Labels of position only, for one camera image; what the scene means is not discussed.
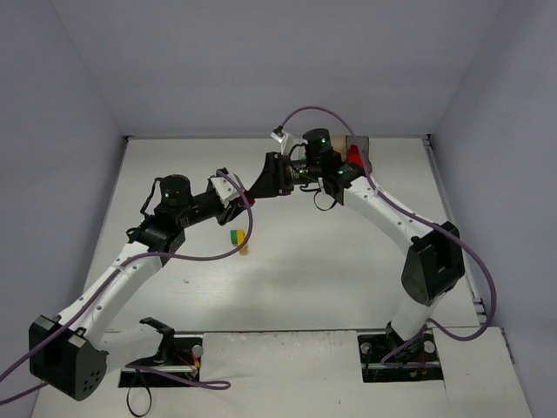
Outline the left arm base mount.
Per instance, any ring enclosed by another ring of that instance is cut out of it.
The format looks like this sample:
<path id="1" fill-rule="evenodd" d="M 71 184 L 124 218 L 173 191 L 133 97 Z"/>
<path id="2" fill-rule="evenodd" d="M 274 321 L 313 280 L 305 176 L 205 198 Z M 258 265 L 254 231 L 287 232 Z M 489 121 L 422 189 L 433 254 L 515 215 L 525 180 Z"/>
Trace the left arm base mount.
<path id="1" fill-rule="evenodd" d="M 181 334 L 163 322 L 152 317 L 143 318 L 142 325 L 153 328 L 162 335 L 157 352 L 134 361 L 143 367 L 154 368 L 188 381 L 199 381 L 201 356 L 203 354 L 202 334 Z M 120 388 L 188 388 L 173 379 L 144 370 L 123 368 L 119 375 Z"/>

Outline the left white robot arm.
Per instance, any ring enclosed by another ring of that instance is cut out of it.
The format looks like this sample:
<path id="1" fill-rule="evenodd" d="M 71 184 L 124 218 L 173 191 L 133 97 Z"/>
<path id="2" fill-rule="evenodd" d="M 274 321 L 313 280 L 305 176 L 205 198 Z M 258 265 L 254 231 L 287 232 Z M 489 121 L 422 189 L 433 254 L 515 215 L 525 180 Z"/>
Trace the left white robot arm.
<path id="1" fill-rule="evenodd" d="M 182 175 L 159 178 L 155 185 L 160 203 L 128 231 L 127 243 L 105 272 L 58 315 L 41 315 L 30 325 L 30 372 L 76 401 L 91 396 L 116 369 L 171 357 L 175 331 L 152 317 L 113 337 L 106 331 L 138 289 L 176 257 L 187 227 L 211 218 L 223 225 L 250 208 L 240 180 L 225 169 L 197 196 Z"/>

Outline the green yellow red lego stack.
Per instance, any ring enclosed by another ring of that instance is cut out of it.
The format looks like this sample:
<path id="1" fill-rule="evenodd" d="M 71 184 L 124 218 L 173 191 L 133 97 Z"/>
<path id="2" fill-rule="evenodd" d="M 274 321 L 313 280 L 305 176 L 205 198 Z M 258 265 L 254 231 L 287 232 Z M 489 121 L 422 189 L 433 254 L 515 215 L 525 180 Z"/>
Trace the green yellow red lego stack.
<path id="1" fill-rule="evenodd" d="M 246 231 L 244 229 L 230 230 L 230 240 L 233 246 L 239 247 L 239 253 L 248 254 L 249 246 L 246 244 Z"/>

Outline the red lego brick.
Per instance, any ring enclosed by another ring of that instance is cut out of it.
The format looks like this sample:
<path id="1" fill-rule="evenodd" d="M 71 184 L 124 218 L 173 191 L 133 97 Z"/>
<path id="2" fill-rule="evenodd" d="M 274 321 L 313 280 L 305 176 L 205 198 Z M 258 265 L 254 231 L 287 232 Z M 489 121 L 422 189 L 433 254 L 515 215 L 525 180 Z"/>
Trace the red lego brick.
<path id="1" fill-rule="evenodd" d="M 351 145 L 347 154 L 347 160 L 357 165 L 363 165 L 362 159 L 359 155 L 359 148 L 356 145 Z"/>

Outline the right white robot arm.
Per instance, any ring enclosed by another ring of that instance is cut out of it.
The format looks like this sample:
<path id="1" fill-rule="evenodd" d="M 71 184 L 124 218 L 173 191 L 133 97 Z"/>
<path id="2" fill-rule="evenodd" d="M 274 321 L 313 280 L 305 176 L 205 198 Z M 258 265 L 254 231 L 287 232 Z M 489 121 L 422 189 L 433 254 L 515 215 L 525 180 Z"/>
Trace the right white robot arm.
<path id="1" fill-rule="evenodd" d="M 465 274 L 458 228 L 449 221 L 442 225 L 419 222 L 409 208 L 369 183 L 365 173 L 369 161 L 336 151 L 325 128 L 306 132 L 300 141 L 282 127 L 275 128 L 271 136 L 280 150 L 266 153 L 264 168 L 249 197 L 286 196 L 295 187 L 314 184 L 334 204 L 378 227 L 406 257 L 401 274 L 405 296 L 387 332 L 398 343 L 413 338 Z"/>

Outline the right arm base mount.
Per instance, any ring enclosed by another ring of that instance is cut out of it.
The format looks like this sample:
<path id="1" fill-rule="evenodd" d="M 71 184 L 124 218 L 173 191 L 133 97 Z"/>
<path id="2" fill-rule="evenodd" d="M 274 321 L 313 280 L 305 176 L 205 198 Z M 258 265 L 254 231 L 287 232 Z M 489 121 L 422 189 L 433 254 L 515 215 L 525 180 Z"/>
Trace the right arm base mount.
<path id="1" fill-rule="evenodd" d="M 443 381 L 437 344 L 431 330 L 401 340 L 388 328 L 384 333 L 358 334 L 359 361 L 364 383 Z"/>

